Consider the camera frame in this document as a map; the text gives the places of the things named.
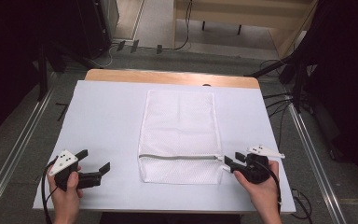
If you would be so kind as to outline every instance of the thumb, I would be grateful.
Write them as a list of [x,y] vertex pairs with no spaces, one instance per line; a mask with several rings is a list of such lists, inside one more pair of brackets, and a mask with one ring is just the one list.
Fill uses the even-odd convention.
[[77,184],[79,182],[79,174],[77,172],[72,172],[69,175],[67,187],[68,190],[76,190]]

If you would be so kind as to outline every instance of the wooden table edge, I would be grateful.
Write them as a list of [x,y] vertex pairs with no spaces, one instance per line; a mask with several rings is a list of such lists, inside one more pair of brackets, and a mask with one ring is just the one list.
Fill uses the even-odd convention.
[[85,80],[192,86],[202,86],[204,84],[209,84],[214,87],[260,89],[258,81],[254,77],[234,77],[185,72],[90,69],[86,74]]

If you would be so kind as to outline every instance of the white table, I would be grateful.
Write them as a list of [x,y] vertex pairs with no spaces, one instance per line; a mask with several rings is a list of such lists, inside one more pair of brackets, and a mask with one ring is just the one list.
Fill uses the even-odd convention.
[[[201,86],[206,83],[212,87]],[[244,152],[247,147],[258,144],[277,148],[261,91],[254,78],[90,70],[86,81],[77,83],[50,158],[50,161],[53,160],[64,149],[74,154],[88,149],[88,157],[80,162],[84,173],[95,172],[111,162],[111,171],[103,176],[101,186],[84,189],[85,196],[80,208],[118,212],[221,214],[255,211],[248,193],[229,172],[223,173],[219,185],[151,184],[141,180],[137,152],[149,90],[213,92],[222,148],[224,154],[232,159],[236,151]],[[281,162],[280,180],[282,212],[295,212]],[[35,196],[35,209],[43,208],[39,191]]]

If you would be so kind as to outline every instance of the fabric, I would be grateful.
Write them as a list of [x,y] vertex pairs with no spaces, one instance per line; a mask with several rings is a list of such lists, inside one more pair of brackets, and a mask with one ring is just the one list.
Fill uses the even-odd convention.
[[144,182],[218,184],[222,154],[212,93],[148,92],[138,153]]

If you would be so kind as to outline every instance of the black cable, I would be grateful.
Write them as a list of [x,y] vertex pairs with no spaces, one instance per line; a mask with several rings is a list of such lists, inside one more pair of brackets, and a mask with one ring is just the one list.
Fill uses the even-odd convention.
[[286,92],[286,93],[279,93],[279,94],[271,94],[271,95],[265,95],[263,96],[263,99],[268,99],[268,98],[272,98],[272,97],[277,97],[277,96],[282,96],[282,95],[292,95],[291,92]]
[[[179,50],[182,49],[188,42],[189,39],[189,24],[190,24],[190,17],[191,17],[191,9],[193,7],[193,0],[189,0],[186,10],[186,16],[185,16],[185,22],[186,22],[186,29],[187,29],[187,37],[185,43],[179,48],[176,49],[161,49],[161,50]],[[156,49],[156,48],[150,48],[150,47],[137,47],[137,49]]]
[[[267,63],[267,62],[277,62],[277,61],[279,61],[279,60],[276,60],[276,59],[265,60],[265,61],[262,62],[260,65],[258,65],[258,70],[261,71],[262,65],[263,65],[264,63]],[[279,76],[281,75],[281,73],[278,72],[278,68],[275,69],[275,72],[278,73],[278,76],[277,76],[277,77],[279,77]]]
[[279,110],[279,109],[280,109],[282,106],[286,105],[286,104],[287,104],[287,103],[283,103],[283,104],[279,105],[279,106],[274,110],[274,112],[272,112],[272,114],[268,115],[268,117],[271,118],[272,116],[278,114],[279,112],[282,112],[283,109],[282,109],[282,110]]
[[54,159],[54,161],[48,163],[48,166],[45,167],[45,170],[43,171],[43,175],[42,175],[42,184],[41,184],[42,204],[43,204],[43,211],[45,212],[46,223],[48,224],[52,224],[52,222],[51,222],[50,215],[48,214],[48,201],[46,200],[45,182],[46,182],[46,174],[48,173],[48,168],[52,164],[54,164],[56,160],[57,158]]
[[48,199],[51,197],[51,195],[53,195],[53,193],[57,190],[58,187],[56,187],[50,194],[49,196],[46,198],[46,202],[48,202]]
[[281,102],[292,102],[292,99],[277,101],[277,102],[275,102],[275,103],[272,103],[272,104],[270,104],[270,105],[267,105],[266,108],[270,108],[270,107],[272,107],[273,105],[277,105],[278,103],[281,103]]
[[275,184],[277,185],[277,191],[278,191],[278,199],[277,199],[277,201],[278,201],[278,213],[280,214],[280,213],[281,213],[281,205],[282,205],[282,197],[281,197],[281,187],[280,187],[280,185],[279,185],[278,177],[274,174],[274,172],[271,171],[271,169],[269,169],[268,167],[266,167],[265,165],[263,165],[263,164],[260,163],[259,161],[252,160],[252,159],[250,159],[249,157],[246,157],[246,156],[245,156],[245,159],[257,163],[257,165],[259,165],[259,166],[261,166],[263,169],[267,170],[267,171],[269,172],[269,174],[272,176],[272,178],[274,179]]
[[296,217],[298,219],[307,219],[310,224],[312,224],[312,219],[310,218],[310,215],[312,215],[312,205],[310,204],[310,200],[307,198],[307,196],[305,196],[303,193],[299,192],[301,196],[303,196],[306,200],[308,205],[310,206],[310,211],[308,212],[307,208],[305,207],[305,205],[299,200],[298,197],[294,196],[293,198],[300,204],[301,208],[304,210],[304,213],[306,214],[305,217],[298,217],[294,214],[291,214],[293,217]]

